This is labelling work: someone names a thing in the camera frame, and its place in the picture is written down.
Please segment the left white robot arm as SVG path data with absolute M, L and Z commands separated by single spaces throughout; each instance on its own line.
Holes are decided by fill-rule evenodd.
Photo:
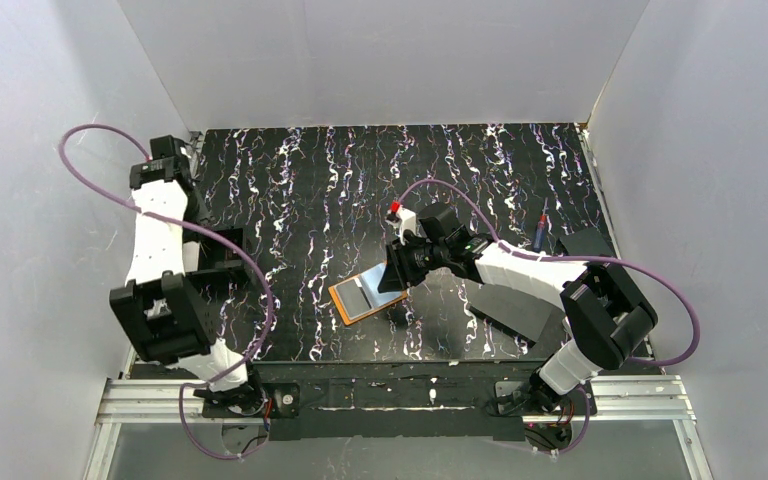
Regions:
M 151 158 L 132 166 L 129 186 L 141 214 L 122 287 L 109 303 L 138 358 L 183 369 L 204 386 L 195 396 L 216 405 L 241 405 L 258 397 L 250 363 L 219 332 L 221 319 L 205 298 L 222 287 L 248 282 L 245 264 L 231 246 L 244 246 L 243 231 L 220 231 L 221 241 L 181 227 L 209 228 L 206 207 L 190 169 L 186 143 L 172 135 L 150 142 Z

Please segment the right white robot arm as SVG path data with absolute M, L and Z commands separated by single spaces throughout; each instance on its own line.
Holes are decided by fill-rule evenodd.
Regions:
M 547 302 L 565 314 L 569 340 L 523 388 L 529 400 L 555 401 L 602 371 L 621 367 L 657 325 L 654 308 L 623 266 L 606 257 L 539 258 L 488 234 L 472 234 L 444 203 L 415 213 L 391 205 L 397 237 L 386 247 L 381 293 L 407 290 L 435 270 L 501 286 Z

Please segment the orange card holder wallet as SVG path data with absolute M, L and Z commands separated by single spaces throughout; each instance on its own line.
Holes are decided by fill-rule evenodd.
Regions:
M 380 293 L 378 285 L 384 272 L 385 264 L 379 263 L 329 287 L 329 294 L 344 325 L 355 324 L 408 296 L 406 291 Z

